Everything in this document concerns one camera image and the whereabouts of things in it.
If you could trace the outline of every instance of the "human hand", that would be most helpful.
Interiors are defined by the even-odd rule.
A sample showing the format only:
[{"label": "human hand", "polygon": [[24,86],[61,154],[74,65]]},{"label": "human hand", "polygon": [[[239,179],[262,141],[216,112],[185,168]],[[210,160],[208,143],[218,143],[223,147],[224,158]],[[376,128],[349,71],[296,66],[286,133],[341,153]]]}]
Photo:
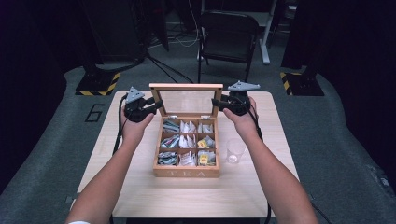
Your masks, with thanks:
[{"label": "human hand", "polygon": [[143,138],[146,127],[151,123],[154,114],[148,114],[140,122],[132,122],[128,120],[124,114],[125,106],[122,107],[121,113],[121,125],[122,125],[122,142],[138,141],[140,142]]},{"label": "human hand", "polygon": [[[254,101],[250,96],[248,98],[251,104],[250,112],[253,116],[256,116],[256,119],[258,119],[258,115],[256,114],[256,101]],[[257,134],[256,124],[249,113],[246,113],[243,116],[237,116],[228,108],[224,108],[223,113],[233,122],[236,131],[241,135],[242,139],[250,134]]]}]

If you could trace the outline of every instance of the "table surface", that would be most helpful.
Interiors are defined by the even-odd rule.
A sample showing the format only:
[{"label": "table surface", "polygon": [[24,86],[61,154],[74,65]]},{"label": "table surface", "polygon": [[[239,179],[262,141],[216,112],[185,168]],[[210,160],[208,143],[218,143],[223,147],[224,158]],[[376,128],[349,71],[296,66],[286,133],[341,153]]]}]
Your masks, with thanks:
[{"label": "table surface", "polygon": [[[120,98],[127,91],[118,91],[106,115],[84,176],[78,187],[81,192],[111,158],[118,130]],[[142,91],[146,98],[151,91]],[[263,140],[271,151],[298,178],[286,136],[269,92],[250,91],[257,103]],[[219,178],[155,177],[152,165],[158,140],[161,115],[157,113],[147,127],[141,144],[132,159],[115,217],[266,217],[267,201],[248,151],[238,164],[225,160],[226,142],[239,137],[233,123],[218,114]]]}]

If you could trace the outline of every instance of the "chair backrest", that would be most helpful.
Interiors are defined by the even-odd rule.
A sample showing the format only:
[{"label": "chair backrest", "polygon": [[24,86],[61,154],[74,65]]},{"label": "chair backrest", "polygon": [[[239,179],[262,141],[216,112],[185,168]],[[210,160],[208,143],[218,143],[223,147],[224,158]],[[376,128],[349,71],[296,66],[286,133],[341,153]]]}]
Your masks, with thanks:
[{"label": "chair backrest", "polygon": [[210,30],[225,30],[256,35],[259,30],[259,24],[251,16],[224,11],[204,12],[200,18],[200,26],[208,32]]}]

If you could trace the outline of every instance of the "chair leg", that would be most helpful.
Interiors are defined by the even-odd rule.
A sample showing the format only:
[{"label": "chair leg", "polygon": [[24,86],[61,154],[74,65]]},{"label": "chair leg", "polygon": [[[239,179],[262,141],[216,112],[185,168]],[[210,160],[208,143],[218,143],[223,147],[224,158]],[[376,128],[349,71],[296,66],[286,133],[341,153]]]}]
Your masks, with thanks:
[{"label": "chair leg", "polygon": [[198,52],[198,83],[201,83],[201,51]]},{"label": "chair leg", "polygon": [[246,69],[246,75],[245,75],[245,82],[248,82],[248,73],[250,72],[250,65],[251,65],[251,62],[248,62],[247,63],[247,69]]},{"label": "chair leg", "polygon": [[267,40],[267,46],[268,49],[271,48],[272,44],[274,43],[274,39],[275,39],[275,33],[276,33],[276,28],[277,28],[278,24],[275,24],[274,29],[271,33],[271,37],[269,38],[269,41]]}]

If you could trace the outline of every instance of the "tea bag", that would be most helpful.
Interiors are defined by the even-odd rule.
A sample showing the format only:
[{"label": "tea bag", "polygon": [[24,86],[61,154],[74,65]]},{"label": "tea bag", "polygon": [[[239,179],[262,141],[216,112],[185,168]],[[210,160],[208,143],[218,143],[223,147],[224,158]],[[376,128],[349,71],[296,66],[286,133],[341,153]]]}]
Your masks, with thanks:
[{"label": "tea bag", "polygon": [[180,166],[195,166],[196,165],[196,157],[191,151],[184,154],[179,154],[180,162],[178,165]]},{"label": "tea bag", "polygon": [[180,131],[181,131],[182,133],[184,133],[184,126],[185,126],[185,123],[184,123],[183,120],[181,120],[181,121],[180,121]]},{"label": "tea bag", "polygon": [[213,133],[213,124],[204,124],[202,126],[203,133]]},{"label": "tea bag", "polygon": [[214,166],[216,165],[216,155],[213,151],[199,151],[198,165],[200,166]]},{"label": "tea bag", "polygon": [[160,152],[158,154],[159,165],[176,165],[177,152]]},{"label": "tea bag", "polygon": [[187,139],[184,137],[184,135],[181,135],[179,140],[178,140],[178,145],[181,148],[189,148],[189,144],[187,142]]},{"label": "tea bag", "polygon": [[190,121],[189,126],[190,126],[189,133],[195,133],[196,131],[195,124],[192,123],[192,121]]},{"label": "tea bag", "polygon": [[165,138],[161,141],[161,147],[163,148],[172,148],[177,145],[177,142],[179,141],[179,135],[175,134],[172,137]]},{"label": "tea bag", "polygon": [[189,123],[184,123],[184,127],[182,129],[183,133],[189,133],[190,132],[190,124]]},{"label": "tea bag", "polygon": [[187,144],[189,145],[189,148],[195,148],[196,143],[195,143],[195,134],[192,135],[193,139],[187,135]]},{"label": "tea bag", "polygon": [[202,132],[202,123],[200,122],[198,124],[198,133],[201,133],[201,132]]},{"label": "tea bag", "polygon": [[215,141],[211,139],[208,135],[198,141],[198,148],[214,148],[215,147]]},{"label": "tea bag", "polygon": [[180,127],[169,119],[163,121],[163,132],[164,133],[178,133],[180,132]]}]

